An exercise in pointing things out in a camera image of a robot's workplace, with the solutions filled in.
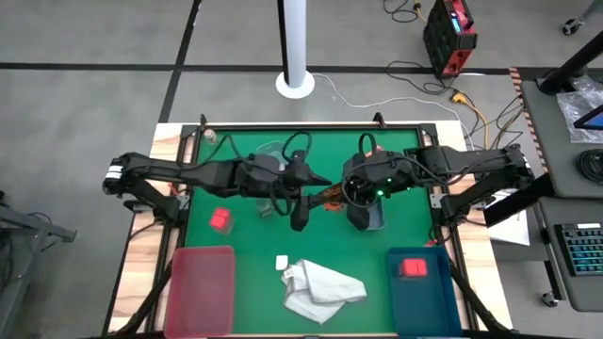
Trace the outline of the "tablet screen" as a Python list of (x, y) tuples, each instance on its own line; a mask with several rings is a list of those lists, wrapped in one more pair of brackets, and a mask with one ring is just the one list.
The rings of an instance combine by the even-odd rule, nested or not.
[(573, 123), (577, 129), (603, 130), (603, 105), (585, 114)]

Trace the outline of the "pink plastic bin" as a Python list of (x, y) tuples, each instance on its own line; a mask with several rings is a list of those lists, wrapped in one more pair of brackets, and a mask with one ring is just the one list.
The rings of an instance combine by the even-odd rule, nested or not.
[(177, 250), (172, 259), (165, 337), (229, 334), (234, 322), (235, 271), (235, 253), (229, 246)]

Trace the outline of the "backlit keyboard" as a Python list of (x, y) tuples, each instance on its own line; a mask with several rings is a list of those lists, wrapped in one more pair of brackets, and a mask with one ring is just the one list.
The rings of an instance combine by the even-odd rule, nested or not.
[(603, 226), (556, 224), (554, 230), (572, 276), (603, 276)]

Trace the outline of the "dark blue plastic bin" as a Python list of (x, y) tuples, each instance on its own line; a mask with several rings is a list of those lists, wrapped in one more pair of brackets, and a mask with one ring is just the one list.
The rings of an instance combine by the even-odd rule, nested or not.
[[(406, 278), (404, 258), (424, 258), (428, 275)], [(440, 247), (391, 248), (385, 256), (393, 325), (401, 338), (459, 337), (461, 320), (447, 252)]]

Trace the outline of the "grey keyboard desk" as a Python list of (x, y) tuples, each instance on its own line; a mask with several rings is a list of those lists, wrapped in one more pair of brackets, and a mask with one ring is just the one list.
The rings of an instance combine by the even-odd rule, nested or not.
[(572, 276), (554, 230), (556, 224), (600, 223), (603, 201), (542, 198), (534, 207), (546, 249), (546, 274), (559, 301), (567, 300), (579, 312), (603, 313), (603, 276)]

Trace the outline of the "clear plastic bag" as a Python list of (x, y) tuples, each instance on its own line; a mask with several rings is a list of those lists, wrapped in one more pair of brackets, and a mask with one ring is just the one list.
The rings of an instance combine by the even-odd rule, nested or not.
[(589, 75), (571, 78), (557, 94), (572, 143), (603, 144), (603, 130), (577, 129), (573, 123), (603, 105), (603, 78)]

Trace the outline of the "red and black power station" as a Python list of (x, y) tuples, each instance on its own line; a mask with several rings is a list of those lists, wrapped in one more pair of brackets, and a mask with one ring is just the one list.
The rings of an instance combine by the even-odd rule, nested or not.
[(438, 79), (460, 74), (478, 34), (465, 0), (435, 0), (423, 29), (423, 41)]

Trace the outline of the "grey metal stand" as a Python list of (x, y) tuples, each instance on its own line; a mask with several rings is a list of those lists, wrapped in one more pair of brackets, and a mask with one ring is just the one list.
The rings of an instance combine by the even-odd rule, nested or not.
[(46, 239), (73, 242), (77, 231), (56, 225), (41, 212), (22, 213), (4, 202), (0, 190), (0, 339), (12, 331), (24, 294), (30, 285)]

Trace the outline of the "white paper sheet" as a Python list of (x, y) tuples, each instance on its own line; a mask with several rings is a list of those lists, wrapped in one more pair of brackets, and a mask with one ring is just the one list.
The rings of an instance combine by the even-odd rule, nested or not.
[(522, 246), (530, 245), (529, 224), (525, 210), (488, 227), (487, 231), (492, 240)]

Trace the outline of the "green table mat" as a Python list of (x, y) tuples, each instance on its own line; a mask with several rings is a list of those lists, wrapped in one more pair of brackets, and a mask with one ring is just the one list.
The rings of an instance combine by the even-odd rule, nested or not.
[[(221, 234), (209, 226), (217, 207), (231, 211), (233, 227)], [(221, 199), (198, 189), (191, 203), (186, 244), (230, 246), (236, 259), (235, 334), (390, 333), (394, 329), (385, 272), (391, 248), (421, 247), (432, 226), (429, 194), (424, 188), (397, 193), (383, 202), (385, 227), (358, 231), (346, 213), (313, 209), (300, 233), (287, 217), (261, 218), (251, 198)], [(367, 298), (347, 303), (322, 325), (289, 311), (283, 304), (285, 285), (275, 257), (291, 263), (305, 259), (364, 283)]]

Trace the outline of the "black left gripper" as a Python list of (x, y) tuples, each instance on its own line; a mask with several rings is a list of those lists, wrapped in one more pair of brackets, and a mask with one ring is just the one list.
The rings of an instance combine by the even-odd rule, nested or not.
[(305, 163), (307, 151), (294, 151), (291, 155), (282, 152), (286, 161), (283, 170), (281, 163), (276, 162), (277, 170), (273, 173), (266, 167), (257, 165), (261, 172), (272, 174), (275, 180), (270, 182), (259, 195), (260, 199), (270, 202), (271, 209), (280, 216), (289, 216), (290, 227), (301, 232), (309, 221), (310, 209), (327, 202), (319, 195), (304, 195), (304, 186), (330, 186), (332, 181), (312, 171)]

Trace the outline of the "clear plastic container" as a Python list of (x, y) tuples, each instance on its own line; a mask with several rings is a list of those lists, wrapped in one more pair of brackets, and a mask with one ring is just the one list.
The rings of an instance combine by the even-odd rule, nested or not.
[(285, 143), (279, 140), (273, 140), (262, 144), (256, 148), (257, 153), (266, 154), (277, 158), (281, 163), (285, 163), (286, 160), (283, 157), (283, 148)]

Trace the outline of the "white knitted cloth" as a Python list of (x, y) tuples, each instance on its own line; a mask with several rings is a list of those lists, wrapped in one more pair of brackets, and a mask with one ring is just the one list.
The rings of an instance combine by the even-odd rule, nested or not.
[(367, 298), (362, 281), (308, 260), (285, 269), (281, 281), (285, 285), (284, 306), (319, 325), (347, 303)]

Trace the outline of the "white pole with round base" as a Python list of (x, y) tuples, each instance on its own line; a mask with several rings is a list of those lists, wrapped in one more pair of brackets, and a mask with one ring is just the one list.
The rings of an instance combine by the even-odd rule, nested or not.
[(283, 70), (275, 87), (288, 99), (302, 99), (315, 87), (306, 62), (307, 0), (277, 0), (277, 9)]

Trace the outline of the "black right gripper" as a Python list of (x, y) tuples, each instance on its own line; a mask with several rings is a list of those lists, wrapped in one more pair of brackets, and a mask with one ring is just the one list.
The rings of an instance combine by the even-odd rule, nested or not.
[(368, 230), (381, 199), (415, 186), (416, 180), (411, 160), (403, 153), (355, 154), (345, 163), (341, 180), (348, 220), (358, 231)]

